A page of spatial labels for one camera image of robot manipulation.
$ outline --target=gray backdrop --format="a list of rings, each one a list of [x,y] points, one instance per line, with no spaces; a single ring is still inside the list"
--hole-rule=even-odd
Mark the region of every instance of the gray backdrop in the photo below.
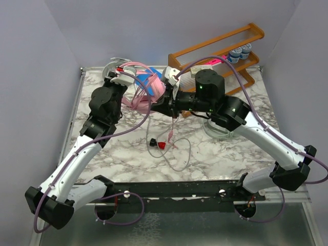
[[[42,0],[0,1],[0,245],[28,245],[24,198],[55,169],[79,65]]]
[[[45,0],[82,66],[104,66],[122,56],[166,65],[168,54],[257,23],[254,43],[262,64],[299,0]]]
[[[264,83],[281,131],[300,144],[312,144],[328,163],[328,1],[303,0],[264,67]],[[311,163],[310,180],[326,171]],[[328,245],[328,182],[307,186],[321,236]]]

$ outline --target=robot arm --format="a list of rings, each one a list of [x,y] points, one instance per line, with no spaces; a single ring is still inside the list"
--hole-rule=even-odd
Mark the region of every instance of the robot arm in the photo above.
[[[248,104],[237,97],[225,95],[222,76],[211,69],[201,70],[195,75],[196,92],[178,91],[174,99],[175,91],[172,85],[177,80],[175,75],[178,72],[170,67],[165,70],[162,81],[166,83],[166,91],[157,103],[152,105],[153,111],[172,117],[177,117],[182,110],[209,112],[211,121],[215,124],[244,136],[276,160],[269,168],[243,174],[237,184],[240,192],[256,193],[274,186],[294,191],[305,182],[310,172],[308,165],[311,160],[295,153],[272,136],[267,131],[270,125],[262,120],[266,125],[265,128],[262,127]],[[304,147],[280,132],[271,130],[296,149],[315,156],[314,147]]]
[[[135,75],[136,71],[124,67],[126,73]],[[38,188],[30,187],[25,198],[33,214],[44,198],[38,216],[57,229],[62,228],[72,217],[74,210],[104,196],[107,186],[93,179],[87,184],[72,189],[77,178],[89,161],[106,145],[109,138],[95,141],[100,137],[112,135],[121,114],[121,100],[134,79],[126,75],[110,72],[104,85],[93,91],[89,107],[90,115],[80,131],[72,150],[57,169]]]

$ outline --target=blue object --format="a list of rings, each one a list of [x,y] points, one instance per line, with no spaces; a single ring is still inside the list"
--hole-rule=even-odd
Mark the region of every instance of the blue object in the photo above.
[[[156,69],[154,69],[154,68],[150,68],[150,69],[151,69],[154,73],[156,73],[157,76],[158,76],[159,78],[162,77],[162,74],[161,74],[160,72],[158,72]],[[148,77],[151,75],[151,72],[150,72],[149,70],[146,70],[146,72],[147,72],[147,73],[145,73],[145,74],[139,74],[139,75],[137,76],[137,78],[140,79],[141,81],[143,81],[145,85],[148,84]],[[149,94],[150,94],[151,96],[154,96],[154,92],[153,92],[153,89],[152,89],[151,87],[148,87],[148,91],[149,91]]]

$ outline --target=gray cable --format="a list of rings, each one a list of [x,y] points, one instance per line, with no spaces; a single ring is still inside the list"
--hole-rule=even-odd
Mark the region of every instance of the gray cable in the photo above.
[[[188,166],[189,166],[189,162],[190,162],[190,156],[191,156],[191,143],[190,143],[190,141],[188,140],[188,139],[186,139],[186,138],[179,138],[179,139],[177,139],[177,140],[175,140],[160,156],[155,156],[155,155],[153,155],[151,152],[150,152],[150,148],[149,148],[149,143],[148,143],[148,133],[149,133],[149,126],[150,126],[150,121],[151,121],[151,119],[150,119],[150,117],[148,118],[149,119],[149,121],[148,121],[148,125],[147,125],[147,130],[146,130],[146,145],[147,145],[147,150],[148,150],[148,153],[152,156],[152,157],[154,157],[154,158],[161,158],[161,157],[163,157],[164,159],[165,159],[165,161],[167,162],[167,164],[170,166],[170,168],[171,169],[173,169],[174,171],[176,171],[176,172],[182,172],[183,170],[185,170]],[[170,126],[169,128],[167,128],[164,132],[162,132],[162,133],[160,133],[157,137],[156,137],[156,142],[157,142],[157,148],[160,150],[160,148],[159,148],[159,146],[158,146],[158,139],[159,139],[159,137],[161,137],[163,134],[165,134],[166,132],[168,132],[170,129],[172,129],[173,130],[173,128],[174,128],[174,124],[176,124],[177,123],[177,121],[178,121],[178,119],[174,122],[174,119],[172,119],[172,126]],[[185,167],[184,168],[182,168],[181,170],[177,170],[177,169],[175,169],[172,165],[171,165],[171,163],[170,163],[170,161],[165,157],[165,154],[170,150],[170,148],[176,143],[176,142],[178,142],[178,141],[180,141],[180,140],[186,140],[188,143],[189,143],[189,155],[188,155],[188,161],[187,161],[187,164],[185,165]]]

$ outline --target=marble surface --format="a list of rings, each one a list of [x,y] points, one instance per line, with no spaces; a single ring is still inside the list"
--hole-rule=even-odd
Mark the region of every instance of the marble surface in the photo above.
[[[278,128],[261,73],[258,68],[248,70],[255,79],[255,84],[247,88],[258,114],[272,127]],[[91,93],[102,86],[101,71],[88,71],[85,76],[77,115],[74,121],[70,148],[76,141],[90,109],[88,103]],[[231,76],[226,81],[226,91],[237,86],[236,79]],[[134,88],[128,90],[132,95]],[[245,100],[242,92],[235,94]],[[128,130],[141,121],[143,115],[137,112],[122,110],[123,118],[117,125],[116,132]],[[169,128],[172,119],[159,113],[150,116],[151,124],[149,139],[156,138]],[[178,120],[175,125],[173,140],[181,137],[191,142],[191,159],[189,167],[182,172],[172,170],[163,158],[153,158],[146,147],[147,120],[137,130],[120,137],[112,138],[105,148],[99,152],[86,166],[77,182],[87,182],[94,176],[103,175],[113,181],[194,181],[238,179],[245,172],[258,171],[271,165],[274,160],[242,136],[227,140],[216,140],[206,135],[202,129],[202,119],[190,116]],[[168,133],[160,140],[166,140]],[[166,158],[176,169],[182,169],[188,160],[189,145],[185,140],[176,143],[178,148],[171,148]],[[154,155],[160,155],[159,150],[151,148]]]

